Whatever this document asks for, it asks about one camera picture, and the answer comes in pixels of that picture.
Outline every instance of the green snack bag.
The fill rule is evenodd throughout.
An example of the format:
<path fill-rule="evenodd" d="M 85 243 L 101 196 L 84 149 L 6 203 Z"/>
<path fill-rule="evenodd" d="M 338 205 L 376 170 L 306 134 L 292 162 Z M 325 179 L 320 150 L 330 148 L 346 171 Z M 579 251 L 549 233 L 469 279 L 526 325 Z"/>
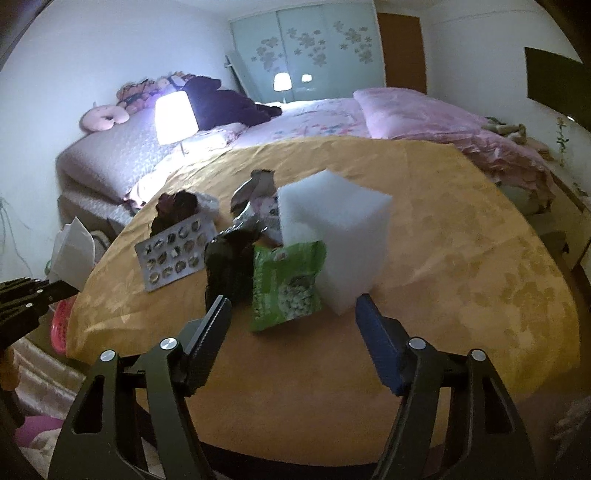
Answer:
<path fill-rule="evenodd" d="M 257 332 L 322 308 L 314 282 L 326 258 L 324 242 L 289 247 L 255 246 L 251 330 Z"/>

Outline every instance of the blue gripper pad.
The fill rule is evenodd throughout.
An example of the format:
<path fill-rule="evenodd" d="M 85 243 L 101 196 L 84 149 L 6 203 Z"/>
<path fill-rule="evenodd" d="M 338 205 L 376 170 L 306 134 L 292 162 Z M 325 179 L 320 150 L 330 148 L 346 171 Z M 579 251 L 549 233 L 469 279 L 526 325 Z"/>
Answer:
<path fill-rule="evenodd" d="M 379 379 L 394 395 L 404 395 L 412 381 L 403 375 L 403 354 L 410 339 L 406 330 L 398 320 L 383 317 L 368 294 L 357 299 L 355 321 Z"/>

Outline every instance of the white paper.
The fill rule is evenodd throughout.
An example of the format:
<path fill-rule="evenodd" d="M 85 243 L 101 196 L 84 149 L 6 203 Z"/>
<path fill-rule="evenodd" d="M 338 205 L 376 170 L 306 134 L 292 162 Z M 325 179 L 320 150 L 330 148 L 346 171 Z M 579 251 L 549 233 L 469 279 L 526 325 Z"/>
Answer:
<path fill-rule="evenodd" d="M 76 217 L 56 235 L 49 280 L 63 280 L 82 291 L 94 266 L 95 241 Z"/>

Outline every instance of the bed lamp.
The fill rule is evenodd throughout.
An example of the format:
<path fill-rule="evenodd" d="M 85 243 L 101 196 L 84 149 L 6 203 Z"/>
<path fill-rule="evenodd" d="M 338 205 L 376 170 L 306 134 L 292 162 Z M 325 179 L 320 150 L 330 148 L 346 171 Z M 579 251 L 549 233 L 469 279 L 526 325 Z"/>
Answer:
<path fill-rule="evenodd" d="M 158 143 L 170 145 L 179 142 L 182 150 L 183 140 L 199 132 L 191 102 L 183 91 L 169 93 L 156 100 L 154 122 Z"/>
<path fill-rule="evenodd" d="M 281 72 L 275 75 L 275 80 L 273 81 L 273 89 L 276 92 L 286 92 L 291 90 L 291 77 L 290 74 L 287 72 Z M 287 103 L 285 101 L 285 94 L 283 95 L 283 103 Z"/>

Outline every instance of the wire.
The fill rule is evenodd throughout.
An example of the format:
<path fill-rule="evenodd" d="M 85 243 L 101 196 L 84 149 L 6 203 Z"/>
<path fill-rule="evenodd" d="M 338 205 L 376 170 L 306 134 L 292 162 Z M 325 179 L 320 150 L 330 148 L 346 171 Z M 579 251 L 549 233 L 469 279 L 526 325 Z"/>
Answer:
<path fill-rule="evenodd" d="M 17 257 L 26 266 L 27 271 L 29 272 L 29 277 L 32 278 L 33 271 L 31 270 L 31 267 L 29 266 L 27 261 L 22 257 L 21 253 L 18 251 L 17 240 L 14 236 L 14 231 L 12 230 L 12 223 L 10 221 L 10 215 L 8 214 L 8 210 L 6 210 L 5 205 L 10 205 L 10 204 L 6 201 L 6 199 L 4 199 L 3 197 L 0 197 L 0 219 L 2 219 L 2 252 L 0 253 L 0 271 L 2 270 L 2 259 L 4 257 L 4 254 L 6 253 L 6 237 L 7 237 L 6 225 L 8 224 L 8 230 L 10 231 L 10 235 L 12 237 L 12 243 L 14 244 L 14 251 L 17 254 Z M 32 230 L 28 225 L 26 225 L 22 221 L 21 221 L 21 223 L 29 231 Z"/>

